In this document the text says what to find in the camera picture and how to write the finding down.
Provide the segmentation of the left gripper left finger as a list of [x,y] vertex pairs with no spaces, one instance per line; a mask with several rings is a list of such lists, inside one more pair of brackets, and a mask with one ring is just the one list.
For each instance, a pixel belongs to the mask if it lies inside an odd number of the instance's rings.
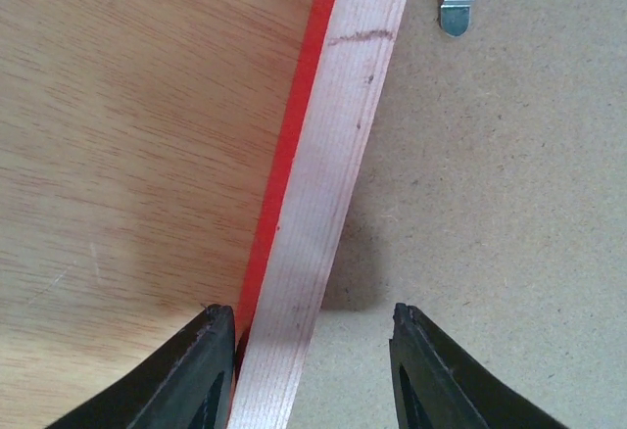
[[52,428],[224,428],[230,406],[235,325],[211,305],[174,336]]

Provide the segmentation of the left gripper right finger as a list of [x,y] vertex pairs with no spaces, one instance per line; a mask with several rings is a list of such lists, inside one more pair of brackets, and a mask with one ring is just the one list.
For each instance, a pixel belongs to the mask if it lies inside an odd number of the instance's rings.
[[397,303],[389,340],[401,428],[562,428],[496,378],[423,311]]

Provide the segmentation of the red picture frame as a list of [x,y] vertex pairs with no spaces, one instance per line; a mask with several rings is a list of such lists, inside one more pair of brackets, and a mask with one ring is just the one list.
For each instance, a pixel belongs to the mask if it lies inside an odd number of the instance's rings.
[[287,425],[407,0],[313,0],[236,323],[232,428]]

